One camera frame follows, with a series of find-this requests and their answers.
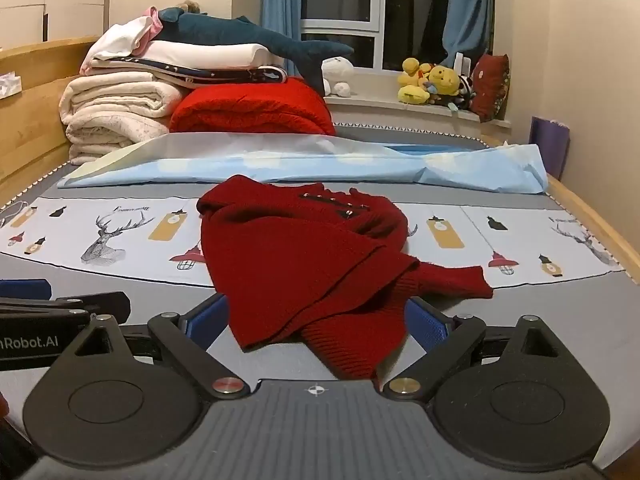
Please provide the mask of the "dark red knit sweater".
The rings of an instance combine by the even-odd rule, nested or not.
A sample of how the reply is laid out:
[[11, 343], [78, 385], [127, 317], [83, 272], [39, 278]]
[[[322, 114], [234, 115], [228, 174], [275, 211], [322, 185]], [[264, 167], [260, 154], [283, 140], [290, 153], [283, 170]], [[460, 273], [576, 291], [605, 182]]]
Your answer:
[[234, 176], [205, 193], [201, 251], [239, 346], [299, 339], [341, 379], [371, 379], [404, 341], [414, 297], [484, 298], [480, 266], [405, 253], [408, 220], [384, 196]]

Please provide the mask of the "deer print bed sheet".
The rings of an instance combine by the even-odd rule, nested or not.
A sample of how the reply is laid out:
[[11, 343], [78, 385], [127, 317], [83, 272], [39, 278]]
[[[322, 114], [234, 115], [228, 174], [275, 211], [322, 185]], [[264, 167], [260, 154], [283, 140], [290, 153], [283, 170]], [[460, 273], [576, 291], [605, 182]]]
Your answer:
[[1, 473], [602, 479], [639, 263], [532, 144], [169, 133], [1, 211]]

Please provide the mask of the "light blue folded sheet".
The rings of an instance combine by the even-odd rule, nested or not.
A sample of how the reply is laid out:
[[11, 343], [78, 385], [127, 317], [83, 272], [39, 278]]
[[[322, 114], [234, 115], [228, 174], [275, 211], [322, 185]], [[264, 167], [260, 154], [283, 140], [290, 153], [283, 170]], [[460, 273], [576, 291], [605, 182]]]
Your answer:
[[462, 148], [301, 133], [169, 133], [86, 162], [60, 188], [148, 183], [414, 183], [511, 194], [548, 188], [535, 145]]

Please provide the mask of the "cream folded quilt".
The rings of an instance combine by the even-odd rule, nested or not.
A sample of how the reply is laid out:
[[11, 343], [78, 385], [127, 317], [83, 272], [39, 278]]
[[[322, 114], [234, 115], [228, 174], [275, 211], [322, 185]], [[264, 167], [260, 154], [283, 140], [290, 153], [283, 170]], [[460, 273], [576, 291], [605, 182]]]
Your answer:
[[58, 103], [79, 166], [108, 153], [163, 136], [186, 90], [148, 72], [111, 72], [73, 79]]

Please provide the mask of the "tissue box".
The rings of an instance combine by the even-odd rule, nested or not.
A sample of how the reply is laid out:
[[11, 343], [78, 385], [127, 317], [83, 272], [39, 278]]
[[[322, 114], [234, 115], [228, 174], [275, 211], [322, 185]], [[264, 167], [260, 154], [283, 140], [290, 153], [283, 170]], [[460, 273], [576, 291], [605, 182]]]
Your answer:
[[0, 99], [6, 99], [21, 93], [22, 78], [14, 72], [2, 74], [0, 76]]

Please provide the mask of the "purple paper bag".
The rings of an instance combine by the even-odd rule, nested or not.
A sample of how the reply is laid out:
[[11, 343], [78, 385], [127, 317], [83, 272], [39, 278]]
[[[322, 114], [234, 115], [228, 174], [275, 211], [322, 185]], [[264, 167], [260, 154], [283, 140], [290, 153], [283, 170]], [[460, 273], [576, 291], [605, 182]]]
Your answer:
[[528, 143], [538, 146], [544, 168], [560, 180], [570, 148], [570, 128], [562, 122], [533, 116]]

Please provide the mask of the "navy trimmed folded blanket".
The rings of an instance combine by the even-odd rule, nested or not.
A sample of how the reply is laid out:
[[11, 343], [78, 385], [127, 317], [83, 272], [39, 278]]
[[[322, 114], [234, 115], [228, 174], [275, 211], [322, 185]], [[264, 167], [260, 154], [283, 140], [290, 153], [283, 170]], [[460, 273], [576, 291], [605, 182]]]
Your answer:
[[259, 66], [251, 68], [215, 68], [200, 70], [177, 65], [148, 61], [144, 58], [115, 58], [96, 61], [95, 66], [87, 70], [89, 75], [107, 72], [145, 72], [157, 79], [170, 82], [175, 86], [196, 89], [214, 84], [284, 84], [288, 73], [279, 66]]

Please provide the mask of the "yellow duck plush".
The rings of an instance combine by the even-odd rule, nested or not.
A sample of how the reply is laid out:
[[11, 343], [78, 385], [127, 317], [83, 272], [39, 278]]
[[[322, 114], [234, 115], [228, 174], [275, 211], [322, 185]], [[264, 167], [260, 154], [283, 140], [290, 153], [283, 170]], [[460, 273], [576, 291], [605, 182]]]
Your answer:
[[398, 101], [411, 105], [426, 104], [431, 99], [427, 87], [430, 85], [428, 75], [433, 67], [433, 64], [421, 63], [417, 58], [406, 58], [402, 62], [402, 73], [397, 77]]

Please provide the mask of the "bright red folded blanket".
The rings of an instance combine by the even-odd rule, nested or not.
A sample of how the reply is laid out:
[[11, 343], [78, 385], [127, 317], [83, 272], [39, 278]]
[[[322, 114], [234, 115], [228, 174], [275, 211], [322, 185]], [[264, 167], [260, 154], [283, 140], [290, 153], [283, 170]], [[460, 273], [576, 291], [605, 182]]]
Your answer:
[[197, 88], [172, 113], [169, 131], [333, 136], [335, 127], [322, 96], [293, 77], [285, 82]]

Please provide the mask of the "yellow round plush toy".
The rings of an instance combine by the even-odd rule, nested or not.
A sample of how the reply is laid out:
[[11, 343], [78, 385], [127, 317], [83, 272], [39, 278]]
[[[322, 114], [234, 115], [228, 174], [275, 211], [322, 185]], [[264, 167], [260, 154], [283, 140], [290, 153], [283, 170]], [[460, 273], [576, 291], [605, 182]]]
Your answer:
[[472, 79], [459, 75], [453, 68], [434, 66], [428, 73], [426, 91], [432, 105], [449, 107], [450, 110], [467, 110], [474, 96]]

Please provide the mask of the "white folded bedding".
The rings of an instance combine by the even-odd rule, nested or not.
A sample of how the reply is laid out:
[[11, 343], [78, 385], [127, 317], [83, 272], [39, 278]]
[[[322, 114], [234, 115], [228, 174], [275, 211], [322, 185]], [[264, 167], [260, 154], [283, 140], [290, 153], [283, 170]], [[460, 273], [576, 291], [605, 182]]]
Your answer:
[[272, 54], [261, 44], [200, 46], [154, 40], [138, 58], [194, 68], [194, 70], [246, 70], [262, 66], [285, 66], [283, 58]]

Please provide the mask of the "pink white folded cloth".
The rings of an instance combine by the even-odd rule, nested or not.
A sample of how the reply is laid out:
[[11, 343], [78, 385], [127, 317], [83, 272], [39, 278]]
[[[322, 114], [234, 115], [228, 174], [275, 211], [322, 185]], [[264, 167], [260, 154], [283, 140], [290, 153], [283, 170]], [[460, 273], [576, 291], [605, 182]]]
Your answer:
[[107, 61], [144, 53], [162, 29], [160, 14], [155, 6], [150, 6], [142, 16], [126, 24], [113, 25], [91, 46], [81, 63], [79, 73], [87, 75], [94, 60]]

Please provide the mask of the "blue shark plush toy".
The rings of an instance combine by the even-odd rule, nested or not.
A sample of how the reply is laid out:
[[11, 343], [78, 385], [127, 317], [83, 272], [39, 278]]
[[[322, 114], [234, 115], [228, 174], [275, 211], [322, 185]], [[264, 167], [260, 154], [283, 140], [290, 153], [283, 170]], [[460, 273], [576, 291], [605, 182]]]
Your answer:
[[200, 46], [260, 44], [279, 58], [291, 61], [303, 80], [320, 96], [324, 96], [322, 62], [337, 56], [347, 58], [354, 53], [352, 47], [340, 42], [284, 36], [254, 24], [246, 16], [226, 20], [173, 6], [160, 10], [158, 17], [163, 25], [157, 36], [159, 40]]

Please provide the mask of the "white plush toy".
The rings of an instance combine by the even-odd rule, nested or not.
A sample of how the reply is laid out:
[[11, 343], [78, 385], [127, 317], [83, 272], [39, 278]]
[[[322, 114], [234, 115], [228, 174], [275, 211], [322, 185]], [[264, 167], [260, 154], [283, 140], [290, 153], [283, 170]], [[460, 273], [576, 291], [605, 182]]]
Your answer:
[[322, 77], [325, 96], [349, 98], [352, 95], [349, 81], [354, 76], [354, 66], [344, 56], [327, 58], [322, 62]]

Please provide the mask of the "right blue curtain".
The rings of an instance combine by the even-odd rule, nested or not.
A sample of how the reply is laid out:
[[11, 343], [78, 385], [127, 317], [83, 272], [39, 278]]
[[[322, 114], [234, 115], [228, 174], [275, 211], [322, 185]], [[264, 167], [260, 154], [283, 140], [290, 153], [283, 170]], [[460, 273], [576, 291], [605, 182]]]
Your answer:
[[454, 66], [457, 53], [475, 64], [491, 50], [495, 0], [448, 0], [442, 45], [447, 56], [442, 65]]

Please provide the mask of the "blue curtain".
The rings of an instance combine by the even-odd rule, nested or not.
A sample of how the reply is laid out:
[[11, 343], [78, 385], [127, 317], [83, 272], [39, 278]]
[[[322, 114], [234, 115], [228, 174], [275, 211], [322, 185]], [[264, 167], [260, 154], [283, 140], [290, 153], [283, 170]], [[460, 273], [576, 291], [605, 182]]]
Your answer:
[[265, 39], [265, 47], [274, 55], [284, 59], [284, 69], [288, 76], [296, 76], [294, 62], [285, 56], [285, 39], [299, 40], [302, 30], [302, 0], [262, 0], [260, 10], [260, 40]]
[[491, 50], [495, 0], [448, 0], [442, 45], [447, 56], [442, 65], [454, 66], [457, 53], [475, 64]]

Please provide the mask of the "white framed window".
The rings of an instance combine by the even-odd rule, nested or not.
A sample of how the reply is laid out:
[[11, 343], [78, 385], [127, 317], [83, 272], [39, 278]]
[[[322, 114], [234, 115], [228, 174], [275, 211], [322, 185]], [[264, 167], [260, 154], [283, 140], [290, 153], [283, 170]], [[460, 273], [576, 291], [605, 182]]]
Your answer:
[[302, 0], [302, 38], [347, 44], [357, 67], [401, 70], [406, 58], [446, 58], [448, 0]]

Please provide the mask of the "left blue curtain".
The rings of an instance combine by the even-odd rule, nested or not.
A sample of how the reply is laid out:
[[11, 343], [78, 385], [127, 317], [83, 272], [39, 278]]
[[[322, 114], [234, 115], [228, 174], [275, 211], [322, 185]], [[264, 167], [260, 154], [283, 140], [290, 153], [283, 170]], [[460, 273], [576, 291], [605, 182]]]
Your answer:
[[274, 55], [284, 59], [284, 69], [288, 76], [296, 76], [294, 62], [285, 56], [285, 39], [299, 40], [302, 30], [302, 0], [262, 0], [260, 10], [260, 40], [265, 39], [265, 47]]

